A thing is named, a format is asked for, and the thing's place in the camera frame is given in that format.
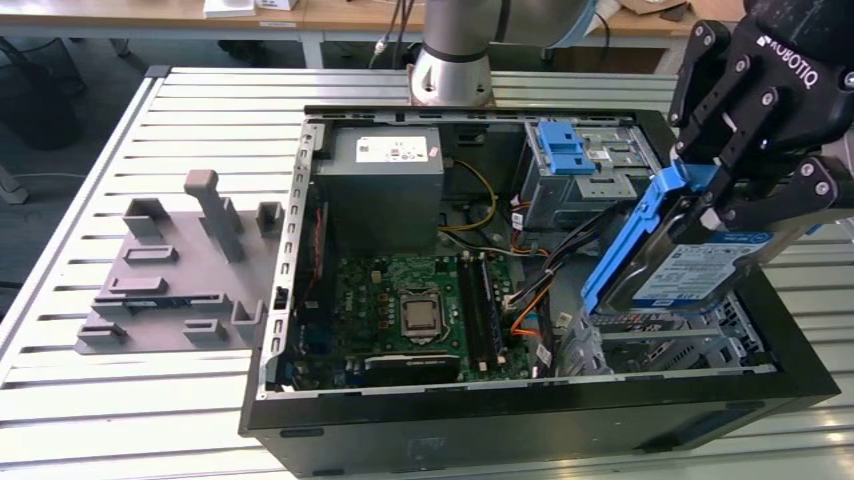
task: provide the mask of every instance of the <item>green circuit board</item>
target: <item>green circuit board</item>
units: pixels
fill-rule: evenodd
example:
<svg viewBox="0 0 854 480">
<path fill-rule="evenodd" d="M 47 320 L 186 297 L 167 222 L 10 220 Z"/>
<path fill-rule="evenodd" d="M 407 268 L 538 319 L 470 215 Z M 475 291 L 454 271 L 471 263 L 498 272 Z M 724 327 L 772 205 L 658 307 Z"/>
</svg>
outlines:
<svg viewBox="0 0 854 480">
<path fill-rule="evenodd" d="M 345 258 L 337 272 L 335 356 L 435 353 L 461 357 L 459 381 L 528 378 L 525 342 L 505 353 L 506 363 L 486 372 L 469 363 L 465 313 L 454 256 L 385 256 Z M 510 293 L 509 266 L 502 257 L 487 261 L 498 297 Z M 437 293 L 442 305 L 442 329 L 431 339 L 409 338 L 403 306 L 410 293 Z"/>
</svg>

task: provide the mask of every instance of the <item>floor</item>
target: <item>floor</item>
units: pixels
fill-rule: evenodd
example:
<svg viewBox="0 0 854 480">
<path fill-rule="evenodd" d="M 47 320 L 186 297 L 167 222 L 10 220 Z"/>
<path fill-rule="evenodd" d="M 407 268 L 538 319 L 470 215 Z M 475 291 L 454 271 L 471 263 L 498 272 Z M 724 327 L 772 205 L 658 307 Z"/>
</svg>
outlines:
<svg viewBox="0 0 854 480">
<path fill-rule="evenodd" d="M 40 152 L 28 148 L 0 125 L 0 163 L 14 175 L 72 173 L 86 175 L 113 133 L 115 124 L 134 96 L 149 65 L 193 67 L 246 67 L 231 58 L 214 41 L 134 40 L 133 55 L 121 59 L 105 39 L 66 46 L 80 70 L 89 90 L 74 99 L 74 107 L 85 125 L 82 140 L 68 148 Z M 305 68 L 302 47 L 295 42 L 266 42 L 270 66 Z M 323 45 L 327 68 L 366 68 L 373 45 L 327 43 Z M 390 52 L 378 63 L 389 68 Z M 495 70 L 550 71 L 553 65 L 540 59 L 536 48 L 501 46 L 491 50 Z M 22 177 L 30 190 L 30 201 L 10 206 L 0 202 L 0 282 L 24 282 L 50 240 L 82 179 L 74 177 Z M 15 299 L 14 290 L 0 289 L 0 319 Z"/>
</svg>

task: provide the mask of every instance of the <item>black computer chassis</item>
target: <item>black computer chassis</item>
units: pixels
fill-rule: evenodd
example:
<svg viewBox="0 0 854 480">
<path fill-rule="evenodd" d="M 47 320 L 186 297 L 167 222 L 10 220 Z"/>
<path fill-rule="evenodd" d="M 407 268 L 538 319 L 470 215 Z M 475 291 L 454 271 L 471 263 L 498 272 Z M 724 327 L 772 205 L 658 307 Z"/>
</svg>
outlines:
<svg viewBox="0 0 854 480">
<path fill-rule="evenodd" d="M 358 111 L 355 107 L 307 108 L 307 113 L 330 115 Z M 674 137 L 658 112 L 560 113 L 633 115 L 668 165 Z M 298 477 L 403 473 L 697 448 L 762 417 L 801 410 L 840 394 L 761 271 L 742 280 L 736 294 L 772 352 L 777 373 L 670 379 L 650 375 L 609 383 L 557 381 L 530 388 L 357 396 L 330 392 L 317 398 L 257 400 L 259 337 L 239 433 L 257 438 Z"/>
</svg>

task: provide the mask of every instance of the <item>metal slotted table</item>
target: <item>metal slotted table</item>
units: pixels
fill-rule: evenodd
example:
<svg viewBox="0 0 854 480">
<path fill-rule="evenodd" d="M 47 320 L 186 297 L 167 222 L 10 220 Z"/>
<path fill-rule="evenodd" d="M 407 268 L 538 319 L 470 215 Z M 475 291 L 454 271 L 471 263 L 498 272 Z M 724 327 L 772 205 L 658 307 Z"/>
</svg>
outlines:
<svg viewBox="0 0 854 480">
<path fill-rule="evenodd" d="M 666 111 L 670 77 L 498 73 L 502 106 Z M 221 173 L 237 208 L 287 197 L 306 104 L 405 104 L 397 72 L 175 68 L 146 78 L 0 324 L 4 479 L 290 475 L 238 436 L 249 351 L 80 356 L 90 302 L 122 244 L 134 197 L 198 209 L 185 173 Z M 854 245 L 826 226 L 768 268 L 842 394 L 680 455 L 498 465 L 406 478 L 854 478 Z"/>
</svg>

